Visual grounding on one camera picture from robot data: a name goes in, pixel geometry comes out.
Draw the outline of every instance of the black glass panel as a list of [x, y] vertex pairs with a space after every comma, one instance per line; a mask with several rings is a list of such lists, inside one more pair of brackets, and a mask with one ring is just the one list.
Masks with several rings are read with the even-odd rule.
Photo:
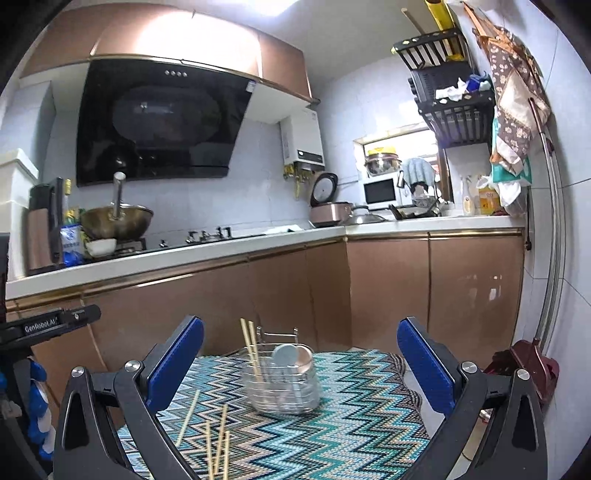
[[78, 125], [78, 185], [112, 181], [116, 171], [130, 180], [226, 176], [248, 83], [149, 60], [91, 62]]

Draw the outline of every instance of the white countertop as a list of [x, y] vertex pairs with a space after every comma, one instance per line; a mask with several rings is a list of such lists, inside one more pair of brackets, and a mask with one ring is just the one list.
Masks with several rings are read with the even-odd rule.
[[14, 300], [47, 291], [61, 290], [63, 288], [110, 280], [127, 275], [178, 267], [179, 265], [215, 260], [233, 255], [248, 254], [272, 248], [287, 247], [306, 242], [338, 238], [345, 235], [365, 236], [404, 232], [503, 229], [523, 226], [525, 226], [524, 219], [514, 219], [507, 216], [475, 216], [404, 220], [402, 222], [394, 221], [360, 226], [337, 226], [301, 232], [276, 233], [274, 235], [195, 245], [194, 247], [117, 258], [115, 260], [65, 268], [63, 270], [26, 277], [7, 283], [6, 299]]

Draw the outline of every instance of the yellow roll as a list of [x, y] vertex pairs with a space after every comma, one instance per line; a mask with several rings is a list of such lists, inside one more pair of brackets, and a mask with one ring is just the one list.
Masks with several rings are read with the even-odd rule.
[[439, 30], [447, 30], [448, 28], [454, 27], [452, 16], [449, 14], [444, 0], [425, 0], [425, 3], [435, 19]]

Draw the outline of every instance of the dish rack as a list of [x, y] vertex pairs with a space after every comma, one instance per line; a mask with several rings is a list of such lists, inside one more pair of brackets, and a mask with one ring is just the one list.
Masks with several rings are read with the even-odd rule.
[[[293, 334], [264, 333], [256, 329], [257, 344], [253, 361], [246, 348], [238, 352], [245, 360], [242, 381], [246, 396], [260, 413], [299, 415], [308, 413], [320, 405], [320, 382], [314, 367], [313, 351], [298, 342], [297, 329]], [[277, 366], [272, 361], [273, 350], [284, 343], [298, 348], [298, 364]]]
[[458, 78], [466, 80], [475, 72], [466, 39], [458, 28], [397, 42], [392, 52], [399, 54], [411, 71], [408, 82], [418, 113], [441, 148], [491, 144], [493, 90], [466, 93], [457, 102], [435, 99], [436, 90], [455, 85]]

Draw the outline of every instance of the chopsticks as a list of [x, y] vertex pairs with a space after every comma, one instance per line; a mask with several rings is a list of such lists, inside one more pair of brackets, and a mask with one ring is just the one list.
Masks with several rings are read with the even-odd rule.
[[226, 449], [223, 456], [223, 480], [228, 480], [230, 469], [230, 431], [226, 430]]
[[189, 412], [187, 413], [187, 417], [185, 418], [185, 421], [183, 422], [183, 426], [181, 427], [181, 431], [178, 434], [177, 441], [174, 443], [174, 446], [176, 448], [180, 447], [181, 443], [183, 442], [183, 436], [184, 436], [185, 430], [187, 430], [187, 426], [189, 425], [189, 420], [191, 419], [191, 416], [193, 415], [193, 411], [195, 410], [195, 405], [197, 405], [198, 398], [199, 398], [199, 390], [197, 390], [195, 392], [195, 396], [193, 397], [193, 403], [191, 403], [191, 406], [189, 407]]
[[212, 434], [210, 423], [209, 420], [206, 420], [205, 422], [205, 445], [207, 449], [207, 471], [209, 472], [209, 480], [213, 480]]
[[244, 342], [246, 343], [246, 349], [248, 350], [248, 356], [251, 359], [252, 367], [254, 368], [256, 381], [261, 381], [261, 370], [259, 369], [259, 359], [258, 359], [258, 348], [256, 346], [256, 337], [254, 335], [254, 323], [249, 322], [250, 330], [252, 333], [252, 337], [248, 333], [248, 329], [246, 328], [246, 320], [240, 319], [240, 325], [242, 326], [242, 334], [244, 335]]
[[209, 474], [209, 480], [214, 478], [219, 473], [220, 459], [222, 458], [222, 445], [225, 443], [224, 460], [223, 460], [223, 478], [228, 480], [228, 472], [230, 469], [230, 431], [225, 430], [226, 419], [228, 417], [228, 404], [226, 403], [222, 407], [222, 419], [220, 421], [220, 431], [217, 437], [217, 448], [216, 457], [212, 458], [212, 432], [211, 432], [211, 421], [206, 420], [205, 422], [205, 445], [207, 452], [207, 472]]
[[217, 436], [217, 449], [216, 449], [216, 463], [213, 468], [213, 474], [217, 475], [220, 468], [220, 460], [222, 457], [222, 443], [224, 439], [224, 427], [226, 426], [226, 417], [228, 416], [228, 404], [226, 403], [222, 408], [222, 420], [220, 421], [220, 432]]

